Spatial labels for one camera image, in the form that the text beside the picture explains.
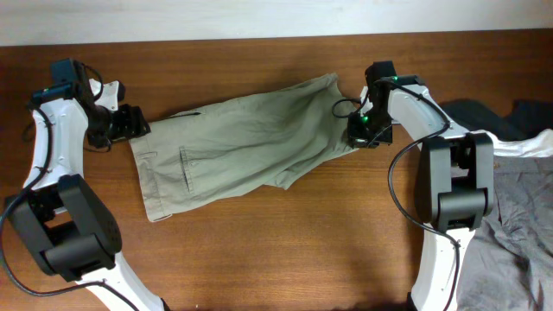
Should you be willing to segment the khaki shorts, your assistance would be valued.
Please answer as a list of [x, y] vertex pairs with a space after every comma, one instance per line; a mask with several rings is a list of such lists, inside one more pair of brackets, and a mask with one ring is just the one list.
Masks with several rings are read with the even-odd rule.
[[151, 124], [131, 140], [151, 222], [248, 194], [289, 188], [320, 164], [352, 153], [339, 77], [328, 73], [274, 92], [211, 104]]

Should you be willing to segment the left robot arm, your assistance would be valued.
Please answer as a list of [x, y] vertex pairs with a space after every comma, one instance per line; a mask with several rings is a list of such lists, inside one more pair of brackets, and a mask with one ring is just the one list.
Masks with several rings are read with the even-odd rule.
[[123, 104], [124, 92], [119, 81], [89, 79], [33, 94], [33, 162], [1, 220], [45, 274], [69, 282], [68, 291], [88, 289], [110, 310], [165, 310], [127, 263], [117, 221], [84, 179], [85, 142], [110, 148], [149, 130], [140, 109]]

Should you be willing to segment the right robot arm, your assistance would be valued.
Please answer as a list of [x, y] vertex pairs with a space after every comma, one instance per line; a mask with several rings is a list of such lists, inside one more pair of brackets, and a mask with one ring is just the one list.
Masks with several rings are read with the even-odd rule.
[[357, 147], [385, 143], [393, 124], [404, 127], [412, 141], [392, 159], [388, 187], [399, 160], [419, 149], [414, 206], [411, 216], [423, 229], [423, 248], [415, 283], [408, 296], [410, 310], [455, 310], [456, 290], [467, 247], [481, 222], [493, 209], [493, 143], [486, 134], [458, 125], [431, 98], [414, 75], [366, 79], [360, 108], [353, 120], [366, 130]]

